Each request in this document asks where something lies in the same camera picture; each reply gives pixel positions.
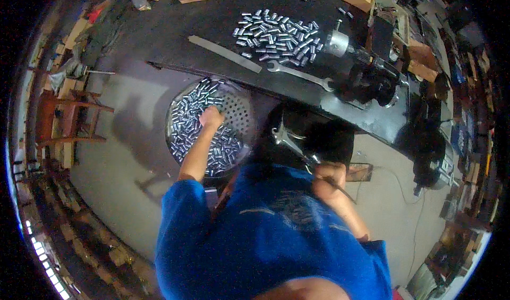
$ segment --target black workbench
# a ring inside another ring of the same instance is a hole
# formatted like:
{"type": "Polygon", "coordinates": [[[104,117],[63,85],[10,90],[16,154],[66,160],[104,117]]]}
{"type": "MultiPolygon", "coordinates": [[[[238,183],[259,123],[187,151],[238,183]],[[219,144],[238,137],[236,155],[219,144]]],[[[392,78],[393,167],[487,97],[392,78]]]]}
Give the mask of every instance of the black workbench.
{"type": "MultiPolygon", "coordinates": [[[[258,62],[258,56],[253,60],[263,68],[259,74],[188,41],[188,36],[195,35],[234,52],[249,51],[247,47],[235,44],[232,31],[241,19],[241,12],[253,13],[268,8],[292,20],[305,23],[315,20],[320,26],[321,42],[324,42],[325,34],[335,28],[336,19],[341,18],[343,23],[339,31],[354,38],[355,42],[359,37],[359,43],[364,44],[368,16],[361,10],[342,0],[207,0],[188,4],[160,0],[150,3],[151,11],[132,12],[133,16],[127,19],[111,52],[116,58],[135,56],[178,70],[222,75],[268,94],[313,106],[326,116],[342,118],[382,142],[396,146],[397,135],[407,123],[407,89],[400,91],[400,100],[389,109],[373,101],[367,109],[361,110],[315,83],[290,74],[267,71],[265,63],[258,62]],[[350,11],[354,19],[341,14],[338,7],[350,11]]],[[[313,65],[308,64],[300,70],[321,78],[330,77],[335,84],[340,84],[347,78],[351,67],[349,58],[321,53],[313,65]]]]}

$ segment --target wrench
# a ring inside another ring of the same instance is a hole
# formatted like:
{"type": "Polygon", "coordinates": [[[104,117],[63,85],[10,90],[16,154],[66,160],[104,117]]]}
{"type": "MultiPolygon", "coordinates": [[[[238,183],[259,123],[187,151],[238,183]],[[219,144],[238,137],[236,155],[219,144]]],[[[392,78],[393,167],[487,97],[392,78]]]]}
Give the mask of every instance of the wrench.
{"type": "Polygon", "coordinates": [[[312,81],[312,82],[322,86],[324,88],[324,90],[326,90],[328,92],[332,92],[334,90],[333,88],[330,88],[329,85],[328,85],[328,82],[333,81],[330,78],[319,79],[319,78],[314,77],[313,75],[310,75],[308,73],[297,71],[297,70],[294,70],[293,68],[284,67],[281,64],[279,64],[278,62],[276,62],[275,60],[271,60],[267,64],[268,65],[273,65],[273,67],[271,67],[271,68],[268,67],[267,68],[268,71],[271,71],[271,72],[277,72],[277,71],[286,72],[288,74],[292,74],[292,75],[297,76],[299,78],[302,78],[302,79],[305,79],[305,80],[308,80],[308,81],[312,81]]]}

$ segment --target cable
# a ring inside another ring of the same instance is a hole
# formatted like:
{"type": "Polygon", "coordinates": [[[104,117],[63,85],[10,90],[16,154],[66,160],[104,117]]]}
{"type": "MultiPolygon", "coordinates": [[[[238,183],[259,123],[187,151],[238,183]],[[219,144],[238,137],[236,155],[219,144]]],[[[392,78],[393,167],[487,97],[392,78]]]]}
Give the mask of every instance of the cable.
{"type": "MultiPolygon", "coordinates": [[[[387,171],[389,171],[390,173],[393,174],[393,176],[395,176],[395,179],[397,180],[398,182],[398,186],[400,187],[400,193],[402,194],[402,199],[404,200],[404,203],[406,203],[406,205],[415,205],[417,202],[419,202],[421,199],[421,197],[415,201],[414,203],[408,203],[406,200],[405,200],[405,196],[404,196],[404,189],[402,188],[402,184],[400,183],[400,179],[398,178],[397,174],[392,171],[391,169],[388,169],[384,166],[374,166],[374,169],[385,169],[387,171]]],[[[354,203],[355,204],[358,204],[358,197],[360,195],[360,188],[361,188],[361,184],[363,182],[360,182],[360,185],[358,185],[358,189],[356,191],[356,199],[354,200],[354,203]]],[[[429,191],[430,189],[427,189],[425,190],[425,192],[421,195],[423,197],[423,203],[421,204],[421,210],[420,210],[420,214],[418,215],[418,220],[416,220],[416,227],[415,227],[415,230],[414,230],[414,234],[413,234],[413,244],[414,244],[414,247],[413,247],[413,260],[411,262],[411,267],[409,268],[409,273],[407,274],[407,278],[409,278],[409,276],[411,275],[411,271],[413,270],[413,266],[414,266],[414,263],[415,263],[415,260],[416,260],[416,234],[418,232],[418,225],[420,224],[420,219],[421,219],[421,215],[423,214],[423,210],[424,210],[424,207],[425,207],[425,194],[429,191]]]]}
{"type": "MultiPolygon", "coordinates": [[[[387,170],[388,172],[392,173],[393,176],[395,176],[395,179],[397,180],[398,182],[398,186],[400,187],[400,194],[402,195],[402,199],[404,200],[404,203],[406,205],[414,205],[414,204],[417,204],[417,202],[419,202],[421,200],[421,197],[418,198],[417,201],[415,201],[414,203],[408,203],[406,200],[405,200],[405,196],[404,196],[404,189],[402,188],[402,184],[400,183],[400,179],[398,178],[397,174],[392,171],[391,169],[388,169],[384,166],[374,166],[374,169],[384,169],[384,170],[387,170]]],[[[356,191],[356,199],[354,200],[354,203],[357,205],[358,204],[358,197],[359,197],[359,194],[360,194],[360,188],[361,188],[361,184],[363,182],[360,182],[360,185],[358,185],[358,189],[356,191]]]]}
{"type": "Polygon", "coordinates": [[[411,271],[413,270],[414,261],[415,261],[415,258],[416,258],[416,233],[418,232],[418,225],[420,224],[420,218],[421,218],[421,214],[423,213],[424,206],[425,206],[425,197],[423,198],[423,204],[421,204],[420,215],[418,216],[418,220],[416,221],[415,233],[414,233],[414,236],[413,236],[413,243],[414,243],[413,261],[411,262],[411,267],[409,268],[409,273],[407,274],[407,278],[409,278],[409,276],[411,275],[411,271]]]}

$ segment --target blue shirt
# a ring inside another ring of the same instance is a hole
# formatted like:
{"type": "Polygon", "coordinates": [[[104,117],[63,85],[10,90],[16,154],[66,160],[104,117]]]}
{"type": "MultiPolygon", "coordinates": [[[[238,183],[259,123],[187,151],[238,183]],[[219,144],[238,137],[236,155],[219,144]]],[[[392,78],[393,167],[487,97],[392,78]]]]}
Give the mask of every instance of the blue shirt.
{"type": "Polygon", "coordinates": [[[253,182],[245,166],[211,224],[202,185],[176,182],[163,197],[156,273],[168,299],[249,299],[295,278],[319,277],[351,300],[391,299],[384,241],[359,243],[311,194],[312,176],[276,166],[253,182]]]}

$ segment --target hand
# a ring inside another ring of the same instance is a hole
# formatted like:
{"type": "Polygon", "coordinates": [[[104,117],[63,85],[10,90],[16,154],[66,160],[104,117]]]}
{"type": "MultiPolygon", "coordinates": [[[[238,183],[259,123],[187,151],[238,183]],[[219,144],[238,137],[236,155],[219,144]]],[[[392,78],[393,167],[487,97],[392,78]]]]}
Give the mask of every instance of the hand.
{"type": "Polygon", "coordinates": [[[225,115],[221,114],[216,106],[210,106],[202,113],[198,120],[203,127],[213,128],[216,131],[225,120],[225,115]]]}
{"type": "Polygon", "coordinates": [[[345,187],[346,168],[342,163],[323,163],[315,168],[315,179],[312,182],[314,194],[323,202],[328,203],[334,200],[349,200],[340,190],[334,188],[324,179],[329,178],[330,182],[339,187],[345,187]]]}

